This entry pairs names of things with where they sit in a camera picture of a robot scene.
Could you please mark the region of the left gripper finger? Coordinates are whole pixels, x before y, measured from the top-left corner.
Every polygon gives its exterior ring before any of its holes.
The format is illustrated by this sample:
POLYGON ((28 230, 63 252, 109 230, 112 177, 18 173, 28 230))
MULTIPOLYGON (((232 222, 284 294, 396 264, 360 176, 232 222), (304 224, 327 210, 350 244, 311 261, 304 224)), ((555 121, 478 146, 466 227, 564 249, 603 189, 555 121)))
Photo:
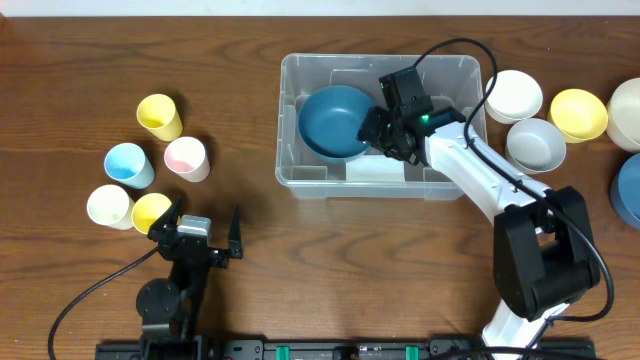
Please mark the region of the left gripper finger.
POLYGON ((244 248, 241 240, 239 207, 236 207, 234 210, 233 218, 229 228, 228 251, 229 251, 228 257, 232 259, 240 260, 244 256, 244 248))
POLYGON ((183 199, 178 196, 171 206, 150 226, 147 238, 150 240, 163 240, 171 233, 177 231, 179 218, 182 216, 183 199))

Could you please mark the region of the dark teal bowl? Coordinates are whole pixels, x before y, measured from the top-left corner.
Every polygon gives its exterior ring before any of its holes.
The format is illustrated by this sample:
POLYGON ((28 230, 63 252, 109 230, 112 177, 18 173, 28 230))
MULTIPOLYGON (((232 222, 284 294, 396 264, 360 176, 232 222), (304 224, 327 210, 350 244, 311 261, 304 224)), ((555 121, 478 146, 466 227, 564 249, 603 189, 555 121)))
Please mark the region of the dark teal bowl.
POLYGON ((357 138, 374 101, 363 91, 344 85, 330 86, 310 95, 297 117, 298 133, 319 158, 346 163, 370 148, 357 138))
POLYGON ((631 156, 614 176, 609 197, 617 215, 629 226, 639 229, 640 154, 631 156))

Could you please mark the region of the white bowl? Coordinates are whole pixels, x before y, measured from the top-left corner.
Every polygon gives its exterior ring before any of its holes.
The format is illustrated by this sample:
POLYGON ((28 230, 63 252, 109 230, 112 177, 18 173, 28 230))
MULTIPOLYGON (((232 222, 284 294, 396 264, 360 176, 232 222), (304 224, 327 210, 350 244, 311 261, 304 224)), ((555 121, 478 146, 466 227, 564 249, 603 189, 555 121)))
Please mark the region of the white bowl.
POLYGON ((485 109, 497 122, 513 124, 534 117, 542 103, 542 89, 533 77, 518 70, 504 70, 497 75, 485 109))

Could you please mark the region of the grey bowl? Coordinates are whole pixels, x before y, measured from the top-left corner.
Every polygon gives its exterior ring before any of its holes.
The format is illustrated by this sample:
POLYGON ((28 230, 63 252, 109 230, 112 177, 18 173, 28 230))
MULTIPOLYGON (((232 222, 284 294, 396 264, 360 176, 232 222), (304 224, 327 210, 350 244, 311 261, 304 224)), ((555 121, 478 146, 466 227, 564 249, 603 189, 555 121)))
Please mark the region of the grey bowl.
POLYGON ((525 174, 555 170, 564 162, 566 153, 562 133, 546 120, 529 118, 518 121, 507 134, 505 157, 525 174))

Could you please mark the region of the yellow bowl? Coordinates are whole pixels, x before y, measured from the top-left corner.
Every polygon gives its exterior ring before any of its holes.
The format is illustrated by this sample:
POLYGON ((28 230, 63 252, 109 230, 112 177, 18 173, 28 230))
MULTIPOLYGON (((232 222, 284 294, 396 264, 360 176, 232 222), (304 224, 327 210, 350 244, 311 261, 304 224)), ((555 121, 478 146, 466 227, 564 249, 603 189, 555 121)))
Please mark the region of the yellow bowl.
POLYGON ((608 125, 603 102, 582 89, 566 89, 552 100, 547 120, 555 125, 567 143, 581 143, 602 135, 608 125))

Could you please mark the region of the large beige bowl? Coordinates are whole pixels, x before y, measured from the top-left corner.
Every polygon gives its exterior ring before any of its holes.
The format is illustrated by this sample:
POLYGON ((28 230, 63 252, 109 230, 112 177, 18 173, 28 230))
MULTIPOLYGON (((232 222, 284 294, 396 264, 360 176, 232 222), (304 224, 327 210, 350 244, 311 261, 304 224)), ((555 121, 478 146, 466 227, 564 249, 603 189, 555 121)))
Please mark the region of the large beige bowl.
POLYGON ((639 78, 625 81, 616 88, 607 104, 606 133, 620 148, 639 152, 639 78))

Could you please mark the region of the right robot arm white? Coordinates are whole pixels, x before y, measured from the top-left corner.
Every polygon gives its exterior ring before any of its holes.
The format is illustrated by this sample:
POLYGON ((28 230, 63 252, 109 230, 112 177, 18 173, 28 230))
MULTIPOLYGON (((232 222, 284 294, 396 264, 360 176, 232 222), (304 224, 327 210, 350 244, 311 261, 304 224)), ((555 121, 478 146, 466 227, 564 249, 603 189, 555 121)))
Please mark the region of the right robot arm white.
POLYGON ((494 357, 518 358, 564 310, 610 274, 595 247, 586 203, 519 172, 479 139, 452 107, 375 106, 359 140, 384 155, 421 162, 452 180, 493 225, 498 309, 482 331, 494 357))

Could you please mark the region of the yellow cup near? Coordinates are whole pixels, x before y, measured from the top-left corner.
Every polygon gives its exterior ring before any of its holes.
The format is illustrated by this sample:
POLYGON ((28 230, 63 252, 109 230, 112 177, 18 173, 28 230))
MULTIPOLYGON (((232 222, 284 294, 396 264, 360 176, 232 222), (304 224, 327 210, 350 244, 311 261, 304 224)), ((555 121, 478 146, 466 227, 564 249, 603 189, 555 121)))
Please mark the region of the yellow cup near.
POLYGON ((172 205, 171 200, 161 193, 142 196, 133 206, 131 220, 134 228, 147 235, 151 225, 172 205))

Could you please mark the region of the yellow cup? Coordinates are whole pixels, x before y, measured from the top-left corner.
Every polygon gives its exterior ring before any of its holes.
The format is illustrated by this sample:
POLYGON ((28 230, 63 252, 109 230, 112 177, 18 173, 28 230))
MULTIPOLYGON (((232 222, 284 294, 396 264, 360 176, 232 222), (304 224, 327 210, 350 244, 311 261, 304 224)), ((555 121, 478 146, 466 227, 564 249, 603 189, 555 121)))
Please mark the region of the yellow cup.
POLYGON ((152 94, 138 105, 139 124, 162 141, 171 142, 181 136, 183 124, 174 101, 165 94, 152 94))
POLYGON ((171 200, 161 193, 142 196, 133 206, 131 220, 134 228, 147 235, 151 225, 172 205, 171 200))

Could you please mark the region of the cream white cup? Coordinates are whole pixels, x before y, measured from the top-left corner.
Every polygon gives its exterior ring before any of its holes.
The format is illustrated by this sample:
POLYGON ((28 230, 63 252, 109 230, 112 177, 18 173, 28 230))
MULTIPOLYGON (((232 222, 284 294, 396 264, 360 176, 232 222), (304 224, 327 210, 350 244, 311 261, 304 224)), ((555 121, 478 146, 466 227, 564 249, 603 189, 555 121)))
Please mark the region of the cream white cup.
POLYGON ((108 184, 94 190, 87 200, 87 214, 96 224, 118 230, 133 227, 131 213, 134 201, 118 185, 108 184))

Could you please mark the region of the light blue cup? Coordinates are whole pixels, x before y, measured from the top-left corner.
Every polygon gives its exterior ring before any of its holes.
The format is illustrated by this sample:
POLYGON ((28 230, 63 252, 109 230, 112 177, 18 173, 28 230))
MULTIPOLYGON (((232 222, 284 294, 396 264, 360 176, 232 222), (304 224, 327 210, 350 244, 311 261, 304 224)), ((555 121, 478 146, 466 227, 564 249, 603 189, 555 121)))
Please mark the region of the light blue cup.
POLYGON ((145 152, 134 143, 121 143, 111 148, 104 159, 104 170, 111 179, 134 189, 148 187, 155 178, 145 152))

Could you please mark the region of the pink cup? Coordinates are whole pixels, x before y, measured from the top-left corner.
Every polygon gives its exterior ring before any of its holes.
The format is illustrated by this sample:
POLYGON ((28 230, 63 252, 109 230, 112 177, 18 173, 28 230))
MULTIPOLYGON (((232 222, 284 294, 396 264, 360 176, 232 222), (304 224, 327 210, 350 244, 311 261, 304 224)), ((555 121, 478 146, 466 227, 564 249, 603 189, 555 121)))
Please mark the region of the pink cup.
POLYGON ((179 137, 164 152, 165 165, 175 174, 192 182, 202 182, 210 174, 204 144, 194 137, 179 137))

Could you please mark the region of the yellow cup far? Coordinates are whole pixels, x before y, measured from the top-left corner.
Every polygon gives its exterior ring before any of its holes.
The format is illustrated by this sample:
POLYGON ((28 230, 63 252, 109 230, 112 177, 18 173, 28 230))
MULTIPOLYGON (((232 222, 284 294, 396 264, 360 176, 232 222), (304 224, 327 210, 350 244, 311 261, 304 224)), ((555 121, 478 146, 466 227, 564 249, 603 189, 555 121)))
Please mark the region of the yellow cup far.
POLYGON ((171 142, 181 136, 183 124, 174 101, 165 94, 152 94, 138 105, 139 124, 162 141, 171 142))

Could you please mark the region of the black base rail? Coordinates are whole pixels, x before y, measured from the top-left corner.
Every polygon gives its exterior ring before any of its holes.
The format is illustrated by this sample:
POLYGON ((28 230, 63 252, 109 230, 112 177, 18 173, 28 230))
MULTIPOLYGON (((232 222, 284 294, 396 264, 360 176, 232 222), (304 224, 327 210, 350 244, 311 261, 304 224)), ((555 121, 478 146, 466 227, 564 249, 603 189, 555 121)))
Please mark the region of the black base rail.
POLYGON ((98 344, 98 360, 214 359, 214 360, 343 360, 430 359, 466 351, 468 359, 514 359, 514 354, 476 354, 484 344, 469 337, 435 337, 425 342, 263 342, 261 340, 210 340, 190 342, 133 342, 98 344))

